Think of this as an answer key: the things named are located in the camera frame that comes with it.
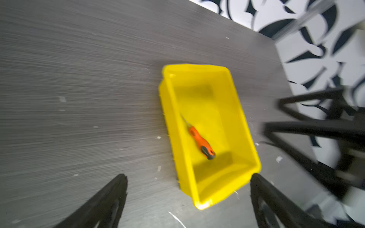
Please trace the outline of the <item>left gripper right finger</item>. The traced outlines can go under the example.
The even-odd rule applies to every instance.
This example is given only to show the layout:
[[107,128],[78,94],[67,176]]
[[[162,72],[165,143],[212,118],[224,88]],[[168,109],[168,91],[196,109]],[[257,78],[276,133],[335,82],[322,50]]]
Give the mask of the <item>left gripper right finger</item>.
[[308,215],[260,174],[253,174],[251,199],[258,227],[321,228],[322,222]]

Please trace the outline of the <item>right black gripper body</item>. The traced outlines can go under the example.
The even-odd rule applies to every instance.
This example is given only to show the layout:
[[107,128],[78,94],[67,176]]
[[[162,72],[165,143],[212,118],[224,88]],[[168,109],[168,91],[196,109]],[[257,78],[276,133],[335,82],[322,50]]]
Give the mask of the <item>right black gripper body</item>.
[[335,138],[340,151],[334,171],[340,182],[336,197],[346,200],[352,190],[365,189],[365,109],[340,105],[335,114],[341,125]]

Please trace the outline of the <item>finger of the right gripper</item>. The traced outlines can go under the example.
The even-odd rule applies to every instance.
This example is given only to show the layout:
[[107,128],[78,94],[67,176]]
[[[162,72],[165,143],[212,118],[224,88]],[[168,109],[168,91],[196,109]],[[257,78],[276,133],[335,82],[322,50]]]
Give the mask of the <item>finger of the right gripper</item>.
[[314,120],[307,115],[304,115],[298,111],[295,111],[289,107],[286,107],[287,104],[293,104],[303,101],[310,101],[310,100],[332,100],[329,110],[324,111],[326,114],[326,119],[328,120],[335,120],[339,119],[342,115],[343,107],[344,107],[344,98],[343,92],[344,88],[331,88],[327,90],[307,93],[304,95],[292,96],[287,98],[282,98],[278,100],[278,109],[282,112],[288,114],[289,116],[300,120],[300,121],[309,121]]
[[276,136],[274,133],[288,133],[298,135],[334,136],[335,130],[331,129],[323,121],[292,121],[292,122],[266,122],[263,126],[263,134],[273,144],[283,150],[295,160],[307,173],[322,184],[336,197],[344,197],[349,189],[349,184],[342,182],[335,176],[335,170],[321,163],[309,159],[301,151]]

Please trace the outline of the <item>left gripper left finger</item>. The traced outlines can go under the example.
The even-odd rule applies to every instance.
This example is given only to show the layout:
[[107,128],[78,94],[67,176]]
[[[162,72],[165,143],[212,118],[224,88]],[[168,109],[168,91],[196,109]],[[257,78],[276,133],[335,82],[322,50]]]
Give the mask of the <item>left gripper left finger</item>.
[[117,228],[127,197],[128,179],[117,175],[56,228]]

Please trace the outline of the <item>orange black screwdriver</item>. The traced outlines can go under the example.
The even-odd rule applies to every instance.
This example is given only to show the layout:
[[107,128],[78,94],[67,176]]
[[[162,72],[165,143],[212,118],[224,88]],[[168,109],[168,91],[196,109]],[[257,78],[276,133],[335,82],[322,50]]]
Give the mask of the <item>orange black screwdriver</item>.
[[213,160],[216,157],[214,150],[206,139],[204,139],[198,130],[191,125],[183,116],[182,119],[186,122],[189,135],[194,139],[200,152],[208,159]]

